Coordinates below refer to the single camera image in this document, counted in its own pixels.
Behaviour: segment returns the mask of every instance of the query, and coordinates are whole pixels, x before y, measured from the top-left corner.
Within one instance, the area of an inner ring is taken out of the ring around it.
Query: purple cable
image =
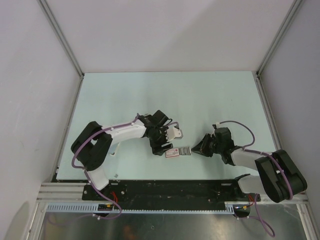
[[[104,133],[104,132],[106,132],[106,131],[109,131],[109,130],[111,130],[112,128],[118,129],[118,128],[130,126],[132,123],[135,123],[135,122],[138,120],[138,117],[139,117],[139,114],[137,113],[135,119],[134,119],[132,122],[120,124],[120,125],[117,125],[117,126],[110,126],[110,127],[104,128],[104,129],[102,129],[102,130],[100,130],[100,131],[97,131],[96,133],[94,133],[93,135],[91,135],[87,140],[84,141],[84,143],[82,143],[82,145],[81,145],[81,146],[78,148],[78,150],[75,152],[75,154],[74,154],[74,156],[73,156],[73,158],[72,158],[72,161],[71,161],[72,167],[74,167],[75,169],[85,169],[83,166],[77,166],[77,165],[75,165],[75,161],[76,161],[79,153],[81,152],[81,150],[82,150],[82,149],[85,147],[85,145],[87,145],[94,137],[98,136],[98,135],[101,134],[101,133]]]
[[[285,181],[285,184],[288,188],[289,191],[289,200],[292,200],[292,198],[294,197],[294,193],[292,192],[292,188],[290,186],[289,180],[287,178],[287,176],[284,173],[284,170],[280,167],[279,163],[275,160],[275,158],[273,156],[271,156],[270,154],[263,152],[263,151],[257,151],[257,150],[250,150],[250,149],[244,149],[245,152],[248,153],[254,153],[254,154],[260,154],[260,155],[264,155],[267,156],[268,158],[270,158],[272,160],[272,162],[274,163],[274,165],[278,168],[278,170],[280,171],[283,180]]]
[[[275,231],[273,230],[273,228],[265,221],[262,219],[262,217],[260,216],[259,210],[258,210],[258,205],[257,205],[257,197],[258,194],[256,194],[254,196],[254,207],[255,207],[255,211],[256,214],[258,215],[258,217],[256,216],[249,216],[249,219],[255,219],[261,222],[261,225],[263,226],[264,230],[266,231],[267,234],[270,235],[270,237],[274,238],[276,236]]]
[[[242,124],[241,122],[238,122],[238,121],[233,121],[233,120],[228,120],[228,121],[222,121],[220,122],[219,124],[225,124],[225,123],[235,123],[235,124],[239,124],[241,126],[243,126],[244,128],[246,128],[252,135],[252,142],[250,144],[247,144],[247,145],[244,145],[242,147],[242,150],[245,151],[245,152],[248,152],[248,153],[254,153],[254,154],[260,154],[260,155],[264,155],[264,156],[267,156],[268,158],[270,158],[272,160],[272,162],[274,163],[274,165],[278,168],[278,170],[280,171],[282,177],[283,177],[283,180],[285,181],[285,184],[288,188],[288,191],[289,191],[289,200],[292,200],[292,198],[294,197],[293,195],[293,192],[292,192],[292,188],[290,186],[290,183],[288,181],[288,178],[287,176],[285,175],[284,173],[284,170],[280,167],[279,163],[275,160],[274,157],[272,157],[270,154],[266,153],[266,152],[263,152],[263,151],[257,151],[257,150],[250,150],[250,149],[245,149],[246,147],[250,147],[252,146],[255,141],[256,141],[256,137],[254,135],[254,133],[251,131],[250,128],[248,128],[246,125]],[[261,216],[260,216],[260,213],[259,213],[259,210],[258,210],[258,206],[257,206],[257,196],[258,194],[256,194],[254,196],[254,207],[255,207],[255,210],[256,210],[256,214],[258,215],[258,217],[256,216],[249,216],[249,219],[255,219],[255,220],[258,220],[261,222],[264,230],[266,231],[267,234],[270,235],[270,237],[274,238],[276,236],[276,233],[275,231],[273,230],[273,228],[266,222],[264,221]]]
[[[245,150],[246,147],[250,147],[252,146],[255,142],[256,142],[256,137],[254,135],[254,133],[251,131],[250,128],[248,128],[246,125],[242,124],[241,122],[238,122],[238,121],[233,121],[233,120],[228,120],[228,121],[222,121],[220,122],[220,124],[226,124],[226,123],[234,123],[234,124],[239,124],[241,125],[242,127],[246,128],[252,135],[252,142],[250,144],[247,144],[247,145],[244,145],[242,147],[242,150]]]
[[[118,128],[123,128],[123,127],[126,127],[126,126],[130,126],[132,123],[135,123],[137,120],[138,120],[138,117],[139,117],[139,114],[137,113],[136,114],[136,117],[135,119],[132,121],[132,122],[128,122],[128,123],[124,123],[124,124],[120,124],[120,125],[117,125],[117,126],[110,126],[110,127],[107,127],[107,128],[104,128],[100,131],[97,131],[96,133],[94,133],[93,135],[91,135],[87,140],[84,141],[83,144],[81,144],[81,146],[77,149],[77,151],[75,152],[73,158],[72,158],[72,161],[71,161],[71,165],[73,168],[75,169],[82,169],[84,170],[84,174],[85,176],[87,177],[89,183],[91,184],[91,186],[93,187],[93,189],[101,196],[103,197],[104,199],[112,202],[114,205],[116,205],[118,208],[119,208],[119,213],[116,215],[116,216],[112,216],[112,217],[103,217],[103,216],[97,216],[98,219],[115,219],[117,217],[119,217],[122,213],[122,208],[120,207],[120,205],[118,203],[116,203],[115,201],[111,200],[110,198],[106,197],[105,195],[103,195],[97,188],[96,186],[92,183],[86,169],[83,167],[83,166],[77,166],[75,164],[75,161],[77,159],[77,156],[79,155],[79,153],[81,152],[81,150],[94,138],[96,137],[97,135],[101,134],[101,133],[104,133],[106,131],[109,131],[111,130],[112,128],[113,129],[118,129]],[[74,221],[77,221],[78,219],[81,219],[81,218],[84,218],[84,217],[88,217],[88,216],[92,216],[92,214],[85,214],[85,215],[82,215],[82,216],[79,216],[79,217],[76,217],[74,218],[73,220],[69,221],[69,222],[65,222],[65,223],[54,223],[52,222],[49,217],[47,218],[48,219],[48,222],[55,225],[55,226],[65,226],[65,225],[69,225],[69,224],[72,224]]]
[[[91,182],[91,179],[90,179],[87,171],[84,171],[84,174],[85,174],[85,176],[88,178],[88,181],[89,181],[89,183],[90,183],[90,182]],[[90,184],[91,184],[91,186],[93,187],[93,189],[96,191],[97,194],[99,194],[99,195],[100,195],[101,197],[103,197],[104,199],[112,202],[114,205],[116,205],[116,206],[118,207],[118,209],[119,209],[119,211],[120,211],[117,215],[112,216],[112,217],[108,217],[108,216],[98,216],[98,217],[100,217],[101,219],[116,219],[117,217],[119,217],[119,216],[121,215],[121,213],[122,213],[122,208],[120,207],[120,205],[119,205],[118,203],[116,203],[115,201],[111,200],[110,198],[108,198],[107,196],[103,195],[103,194],[96,188],[96,186],[95,186],[92,182],[91,182]]]
[[[225,124],[225,123],[235,123],[235,124],[239,124],[241,126],[243,126],[244,128],[246,128],[252,135],[252,142],[250,144],[247,144],[247,145],[244,145],[242,147],[242,150],[245,151],[245,152],[248,152],[248,153],[254,153],[254,154],[260,154],[260,155],[264,155],[264,156],[267,156],[268,158],[270,158],[272,160],[272,162],[274,163],[274,165],[278,168],[278,170],[280,171],[282,177],[283,177],[283,180],[288,188],[288,191],[289,191],[289,200],[292,200],[292,198],[294,197],[294,194],[292,192],[292,188],[290,186],[290,183],[288,181],[288,178],[287,176],[285,175],[284,173],[284,170],[280,167],[279,163],[268,153],[266,152],[263,152],[263,151],[257,151],[257,150],[249,150],[249,149],[245,149],[246,147],[250,147],[252,146],[255,141],[256,141],[256,137],[254,135],[254,133],[251,131],[250,128],[248,128],[246,125],[242,124],[241,122],[238,122],[238,121],[233,121],[233,120],[228,120],[228,121],[222,121],[220,122],[220,124]]]

